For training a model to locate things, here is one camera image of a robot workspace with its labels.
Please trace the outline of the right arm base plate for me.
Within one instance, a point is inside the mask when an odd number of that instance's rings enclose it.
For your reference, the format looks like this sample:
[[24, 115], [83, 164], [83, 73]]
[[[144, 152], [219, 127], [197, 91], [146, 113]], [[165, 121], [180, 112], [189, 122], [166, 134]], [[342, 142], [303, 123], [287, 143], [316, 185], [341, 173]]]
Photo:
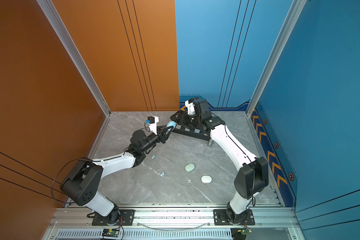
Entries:
[[228, 209], [213, 210], [214, 223], [216, 226], [254, 226], [255, 217], [251, 209], [246, 209], [241, 214], [235, 214]]

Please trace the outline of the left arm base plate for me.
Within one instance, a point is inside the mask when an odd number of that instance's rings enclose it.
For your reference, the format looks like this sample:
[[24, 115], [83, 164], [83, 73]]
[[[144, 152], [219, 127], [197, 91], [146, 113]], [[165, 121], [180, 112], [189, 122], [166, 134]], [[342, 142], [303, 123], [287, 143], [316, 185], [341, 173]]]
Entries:
[[135, 217], [135, 210], [133, 209], [121, 209], [118, 211], [118, 215], [115, 220], [111, 220], [112, 217], [103, 217], [98, 213], [95, 213], [92, 226], [132, 226]]

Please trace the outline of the white earbud case front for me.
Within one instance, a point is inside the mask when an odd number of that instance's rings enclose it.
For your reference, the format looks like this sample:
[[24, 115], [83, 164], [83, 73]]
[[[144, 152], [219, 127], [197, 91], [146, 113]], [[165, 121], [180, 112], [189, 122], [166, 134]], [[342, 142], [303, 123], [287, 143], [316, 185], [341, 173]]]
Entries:
[[201, 177], [201, 181], [203, 184], [210, 184], [212, 182], [212, 177], [208, 175], [204, 175]]

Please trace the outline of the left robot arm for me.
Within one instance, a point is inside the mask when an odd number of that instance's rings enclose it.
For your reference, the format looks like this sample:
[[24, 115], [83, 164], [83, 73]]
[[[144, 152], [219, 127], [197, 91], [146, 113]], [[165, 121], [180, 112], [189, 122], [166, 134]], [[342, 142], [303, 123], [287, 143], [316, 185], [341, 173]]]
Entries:
[[82, 158], [76, 161], [71, 171], [60, 185], [60, 190], [79, 206], [84, 206], [101, 217], [107, 225], [121, 224], [121, 213], [117, 204], [99, 191], [101, 179], [113, 173], [137, 167], [158, 143], [165, 143], [175, 123], [160, 126], [158, 132], [149, 136], [143, 130], [133, 133], [126, 150], [108, 158], [91, 160]]

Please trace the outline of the light blue earbud case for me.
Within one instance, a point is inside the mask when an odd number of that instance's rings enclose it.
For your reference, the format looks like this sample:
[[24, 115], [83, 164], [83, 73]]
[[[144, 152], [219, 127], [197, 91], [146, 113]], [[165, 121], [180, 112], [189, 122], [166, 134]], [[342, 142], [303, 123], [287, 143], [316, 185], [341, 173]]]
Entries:
[[168, 122], [168, 124], [167, 124], [167, 127], [168, 127], [168, 128], [169, 128], [169, 127], [172, 127], [173, 129], [175, 129], [176, 126], [177, 126], [177, 123], [174, 122], [174, 121], [170, 121], [170, 122]]

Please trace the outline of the white earbud case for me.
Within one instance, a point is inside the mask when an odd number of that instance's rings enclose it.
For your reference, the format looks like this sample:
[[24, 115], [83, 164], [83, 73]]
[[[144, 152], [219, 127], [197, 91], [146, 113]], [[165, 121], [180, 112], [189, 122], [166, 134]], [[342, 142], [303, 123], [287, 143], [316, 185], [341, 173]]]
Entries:
[[212, 182], [212, 177], [208, 175], [204, 175], [201, 177], [201, 181], [203, 184], [210, 184]]
[[189, 172], [192, 172], [195, 168], [196, 168], [196, 166], [195, 166], [194, 164], [187, 164], [187, 165], [185, 166], [185, 171], [186, 171], [187, 173], [189, 173]]

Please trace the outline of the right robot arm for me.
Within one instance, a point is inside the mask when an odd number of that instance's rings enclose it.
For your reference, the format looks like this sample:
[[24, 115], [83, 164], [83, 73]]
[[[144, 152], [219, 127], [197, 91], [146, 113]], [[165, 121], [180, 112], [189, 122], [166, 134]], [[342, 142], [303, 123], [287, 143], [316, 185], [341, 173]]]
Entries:
[[232, 160], [238, 170], [234, 180], [236, 192], [227, 204], [224, 223], [253, 226], [255, 221], [251, 219], [250, 204], [255, 206], [256, 196], [269, 185], [268, 161], [247, 150], [230, 132], [225, 121], [212, 112], [189, 115], [179, 110], [170, 119], [183, 128], [209, 135]]

